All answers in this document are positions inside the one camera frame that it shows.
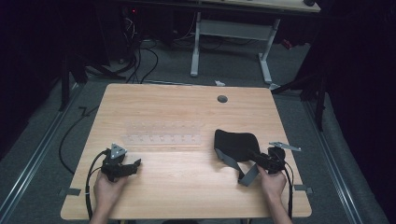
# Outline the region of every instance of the gray strap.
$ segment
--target gray strap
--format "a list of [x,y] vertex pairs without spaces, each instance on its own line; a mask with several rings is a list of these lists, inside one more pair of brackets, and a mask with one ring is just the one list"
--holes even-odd
[[238,176],[238,183],[244,185],[244,186],[249,186],[251,182],[253,182],[254,178],[256,175],[259,173],[259,170],[257,169],[257,164],[254,164],[250,170],[244,174],[244,172],[241,170],[241,168],[238,165],[238,162],[234,160],[233,158],[227,156],[224,154],[221,150],[215,148],[216,154],[218,155],[218,158],[227,165],[233,167],[235,170],[239,171],[239,176]]

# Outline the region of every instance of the person's right hand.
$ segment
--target person's right hand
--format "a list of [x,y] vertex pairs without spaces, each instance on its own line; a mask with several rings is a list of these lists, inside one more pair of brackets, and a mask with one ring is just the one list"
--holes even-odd
[[280,200],[283,189],[286,186],[286,177],[282,172],[268,175],[260,165],[257,166],[262,176],[262,192],[266,200]]

